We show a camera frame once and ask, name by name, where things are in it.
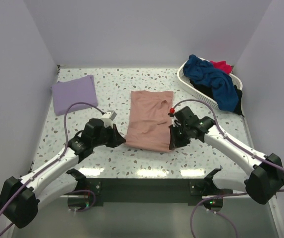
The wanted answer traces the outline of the pink t shirt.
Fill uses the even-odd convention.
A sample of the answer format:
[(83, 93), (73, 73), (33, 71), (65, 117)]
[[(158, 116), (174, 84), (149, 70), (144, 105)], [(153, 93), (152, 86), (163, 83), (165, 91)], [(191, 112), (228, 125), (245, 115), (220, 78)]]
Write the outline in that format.
[(138, 149), (169, 152), (172, 91), (132, 91), (126, 145)]

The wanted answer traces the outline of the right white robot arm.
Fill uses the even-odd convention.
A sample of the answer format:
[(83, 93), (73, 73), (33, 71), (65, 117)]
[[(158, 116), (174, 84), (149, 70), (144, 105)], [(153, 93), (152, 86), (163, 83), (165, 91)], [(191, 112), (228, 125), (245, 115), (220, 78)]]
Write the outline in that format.
[(169, 110), (174, 124), (169, 127), (169, 149), (185, 147), (191, 140), (199, 140), (219, 150), (236, 163), (246, 174), (244, 181), (235, 175), (209, 176), (204, 188), (208, 194), (215, 195), (222, 189), (247, 193), (259, 204), (266, 204), (284, 185), (284, 172), (279, 156), (259, 152), (226, 132), (216, 118), (199, 118), (186, 106), (175, 111)]

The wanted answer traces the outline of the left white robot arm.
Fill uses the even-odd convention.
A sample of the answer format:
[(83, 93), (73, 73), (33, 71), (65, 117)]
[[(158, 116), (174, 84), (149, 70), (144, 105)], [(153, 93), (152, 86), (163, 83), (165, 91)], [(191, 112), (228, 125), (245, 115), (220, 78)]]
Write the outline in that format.
[(92, 118), (81, 135), (75, 135), (48, 162), (38, 169), (15, 178), (11, 176), (3, 185), (0, 194), (0, 212), (18, 228), (26, 227), (37, 215), (45, 188), (61, 174), (81, 163), (98, 146), (115, 148), (125, 143), (112, 118)]

